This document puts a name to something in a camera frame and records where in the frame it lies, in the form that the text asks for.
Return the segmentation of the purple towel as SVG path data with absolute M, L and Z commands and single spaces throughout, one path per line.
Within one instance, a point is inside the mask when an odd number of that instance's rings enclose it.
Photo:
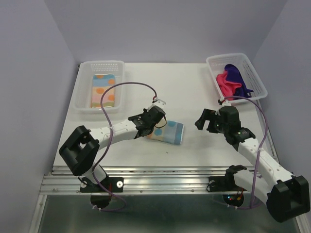
M 232 64 L 227 64 L 225 66 L 225 71 L 227 71 L 227 78 L 226 78 L 227 81 L 240 83 L 242 85 L 241 88 L 238 88 L 236 90 L 236 93 L 234 96 L 250 98 L 253 90 L 248 89 L 246 87 L 246 84 L 238 68 Z

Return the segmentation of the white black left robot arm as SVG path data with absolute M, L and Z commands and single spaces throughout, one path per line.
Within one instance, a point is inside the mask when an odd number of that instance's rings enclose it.
M 164 117 L 162 108 L 152 106 L 112 126 L 96 129 L 79 126 L 60 147 L 59 154 L 74 176 L 84 176 L 97 191 L 104 191 L 108 187 L 108 175 L 99 162 L 95 162 L 98 151 L 150 135 Z

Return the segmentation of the orange polka dot towel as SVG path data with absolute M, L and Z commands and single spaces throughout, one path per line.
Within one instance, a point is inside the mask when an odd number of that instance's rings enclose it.
M 113 74 L 95 74 L 92 79 L 91 108 L 101 107 L 101 97 L 103 93 L 116 84 L 116 78 Z M 110 89 L 103 97 L 103 107 L 115 106 L 115 89 Z

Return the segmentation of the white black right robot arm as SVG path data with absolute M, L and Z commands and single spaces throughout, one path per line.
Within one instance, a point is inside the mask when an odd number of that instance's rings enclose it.
M 202 130 L 208 121 L 207 131 L 221 133 L 225 140 L 252 165 L 258 178 L 245 166 L 232 165 L 225 175 L 209 178 L 208 192 L 230 192 L 243 189 L 249 191 L 267 207 L 277 222 L 307 213 L 311 209 L 309 183 L 303 176 L 295 176 L 283 168 L 264 149 L 256 136 L 242 127 L 239 112 L 234 106 L 224 106 L 219 110 L 204 109 L 196 121 Z

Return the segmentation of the blue orange dotted towel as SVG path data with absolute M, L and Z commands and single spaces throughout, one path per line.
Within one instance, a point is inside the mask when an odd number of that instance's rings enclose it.
M 181 145 L 183 140 L 184 124 L 168 120 L 163 127 L 155 127 L 147 136 L 148 139 L 161 141 L 173 145 Z

